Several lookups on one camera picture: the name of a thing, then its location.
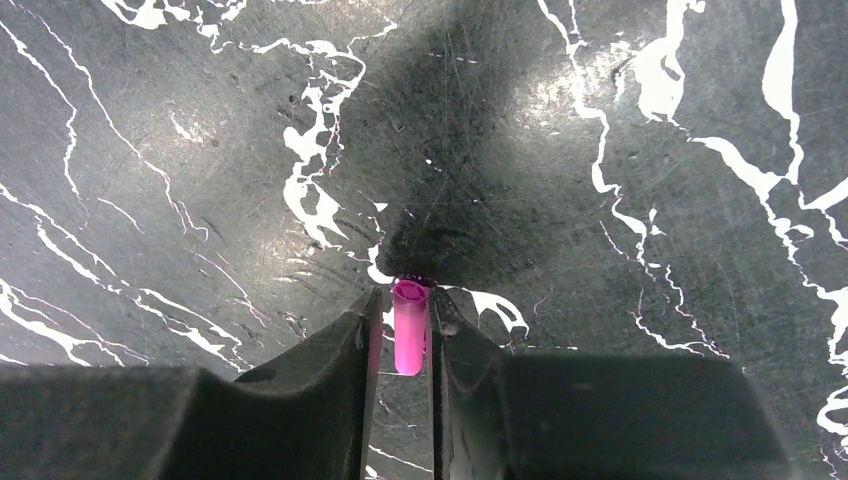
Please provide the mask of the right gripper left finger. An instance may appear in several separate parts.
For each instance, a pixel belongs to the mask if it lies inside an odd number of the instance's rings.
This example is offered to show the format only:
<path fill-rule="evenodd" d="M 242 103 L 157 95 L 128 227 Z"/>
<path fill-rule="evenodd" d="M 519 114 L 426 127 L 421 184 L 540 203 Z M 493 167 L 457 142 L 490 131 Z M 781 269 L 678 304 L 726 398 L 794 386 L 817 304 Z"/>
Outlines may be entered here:
<path fill-rule="evenodd" d="M 227 381 L 199 367 L 5 367 L 5 479 L 361 479 L 383 293 Z"/>

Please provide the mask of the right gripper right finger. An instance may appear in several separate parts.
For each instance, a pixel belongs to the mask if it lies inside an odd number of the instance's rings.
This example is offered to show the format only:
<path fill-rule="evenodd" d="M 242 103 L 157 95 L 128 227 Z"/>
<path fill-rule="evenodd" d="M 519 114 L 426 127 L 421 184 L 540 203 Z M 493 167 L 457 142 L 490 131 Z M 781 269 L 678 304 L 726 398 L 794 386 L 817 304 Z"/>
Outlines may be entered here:
<path fill-rule="evenodd" d="M 428 301 L 437 479 L 788 479 L 770 410 L 697 356 L 510 353 Z"/>

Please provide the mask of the magenta pen cap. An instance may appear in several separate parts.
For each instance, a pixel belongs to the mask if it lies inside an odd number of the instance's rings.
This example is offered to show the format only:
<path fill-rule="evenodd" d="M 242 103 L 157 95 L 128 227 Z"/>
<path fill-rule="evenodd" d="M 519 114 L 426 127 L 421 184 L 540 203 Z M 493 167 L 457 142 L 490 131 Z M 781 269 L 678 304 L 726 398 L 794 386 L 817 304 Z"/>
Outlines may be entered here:
<path fill-rule="evenodd" d="M 403 376 L 415 376 L 423 368 L 427 300 L 428 290 L 411 280 L 400 280 L 392 289 L 394 366 Z"/>

